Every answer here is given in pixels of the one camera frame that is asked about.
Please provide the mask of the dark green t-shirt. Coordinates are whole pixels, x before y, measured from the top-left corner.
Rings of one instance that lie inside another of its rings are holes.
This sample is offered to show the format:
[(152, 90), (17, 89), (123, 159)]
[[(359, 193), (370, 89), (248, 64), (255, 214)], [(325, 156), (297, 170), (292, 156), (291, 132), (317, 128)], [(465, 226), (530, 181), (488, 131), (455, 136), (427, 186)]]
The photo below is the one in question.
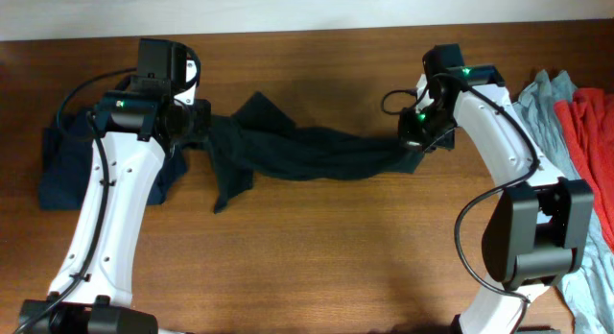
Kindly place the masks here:
[(412, 174), (425, 156), (403, 147), (397, 137), (300, 128), (261, 92), (229, 116), (213, 115), (206, 136), (189, 145), (209, 154), (218, 187), (216, 214), (253, 187), (255, 173), (292, 181), (359, 180)]

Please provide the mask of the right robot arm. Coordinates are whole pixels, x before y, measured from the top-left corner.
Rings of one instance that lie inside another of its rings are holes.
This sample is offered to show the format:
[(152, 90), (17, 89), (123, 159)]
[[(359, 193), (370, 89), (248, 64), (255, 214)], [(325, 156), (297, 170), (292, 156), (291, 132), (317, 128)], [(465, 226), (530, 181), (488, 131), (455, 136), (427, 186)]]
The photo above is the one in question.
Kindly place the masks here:
[(480, 289), (453, 319), (453, 333), (519, 333), (533, 301), (576, 272), (584, 256), (594, 195), (589, 184), (566, 178), (543, 154), (512, 107), (493, 65), (468, 66), (457, 44), (436, 45), (422, 58), (416, 103), (402, 109), (401, 144), (430, 153), (451, 150), (463, 129), (477, 148), (494, 186), (460, 212), (498, 196), (481, 247), (485, 276), (469, 274)]

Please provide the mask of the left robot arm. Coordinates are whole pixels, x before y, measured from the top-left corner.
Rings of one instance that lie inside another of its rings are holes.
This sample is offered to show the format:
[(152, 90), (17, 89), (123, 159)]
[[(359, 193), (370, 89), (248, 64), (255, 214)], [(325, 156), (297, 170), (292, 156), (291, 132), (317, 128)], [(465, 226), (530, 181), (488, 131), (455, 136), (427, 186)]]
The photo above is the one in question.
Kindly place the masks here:
[(147, 200), (165, 161), (208, 136), (211, 106), (196, 100), (201, 61), (190, 47), (142, 38), (124, 89), (86, 116), (92, 163), (68, 253), (44, 300), (27, 299), (19, 333), (160, 334), (131, 309), (132, 268)]

